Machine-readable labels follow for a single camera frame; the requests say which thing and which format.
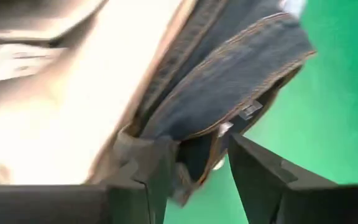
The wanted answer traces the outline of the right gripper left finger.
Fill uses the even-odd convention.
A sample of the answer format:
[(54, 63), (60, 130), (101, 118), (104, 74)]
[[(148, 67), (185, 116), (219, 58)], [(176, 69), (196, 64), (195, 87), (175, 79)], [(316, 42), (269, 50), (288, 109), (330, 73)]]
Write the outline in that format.
[(130, 148), (127, 162), (107, 179), (109, 223), (163, 223), (176, 150), (167, 136)]

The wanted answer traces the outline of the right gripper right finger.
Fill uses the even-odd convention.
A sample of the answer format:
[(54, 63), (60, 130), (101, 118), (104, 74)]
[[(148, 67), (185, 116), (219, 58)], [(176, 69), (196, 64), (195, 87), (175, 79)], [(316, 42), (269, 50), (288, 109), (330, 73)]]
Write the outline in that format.
[(284, 193), (292, 187), (334, 187), (337, 183), (292, 163), (239, 134), (229, 138), (232, 176), (249, 223), (281, 223)]

